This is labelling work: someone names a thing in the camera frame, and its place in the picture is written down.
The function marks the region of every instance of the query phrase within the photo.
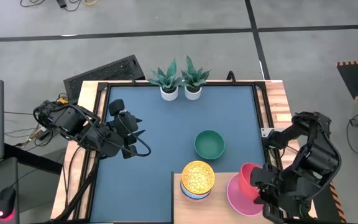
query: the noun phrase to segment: green bowl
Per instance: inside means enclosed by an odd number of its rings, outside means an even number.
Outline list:
[[[204,159],[217,159],[224,152],[224,141],[216,131],[199,133],[194,142],[196,152]]]

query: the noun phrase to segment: pink plate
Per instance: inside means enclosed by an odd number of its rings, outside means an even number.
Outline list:
[[[227,184],[227,199],[231,207],[241,215],[249,217],[258,215],[262,211],[263,205],[255,204],[241,193],[238,184],[239,178],[239,174],[237,174]]]

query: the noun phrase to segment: potted plant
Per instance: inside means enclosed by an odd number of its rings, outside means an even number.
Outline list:
[[[203,68],[200,68],[196,71],[189,56],[186,57],[186,62],[187,71],[181,71],[183,76],[181,85],[185,87],[185,96],[189,100],[197,100],[201,95],[202,86],[209,77],[210,70],[203,72]]]
[[[164,74],[160,67],[157,69],[157,72],[153,70],[151,71],[157,80],[150,78],[149,82],[160,87],[162,98],[167,101],[176,99],[178,97],[178,85],[182,79],[182,77],[175,79],[177,73],[177,61],[173,59],[173,62],[168,67],[167,74]]]

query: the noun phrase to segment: computer mouse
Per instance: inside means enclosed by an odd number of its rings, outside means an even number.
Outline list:
[[[6,187],[0,192],[0,218],[8,217],[15,207],[16,191],[13,187]]]

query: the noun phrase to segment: pink cup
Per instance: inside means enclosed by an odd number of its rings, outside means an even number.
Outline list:
[[[241,166],[239,173],[239,188],[241,193],[247,197],[249,200],[254,201],[259,196],[259,189],[250,184],[251,172],[252,169],[258,167],[262,168],[260,165],[253,163],[245,163]]]

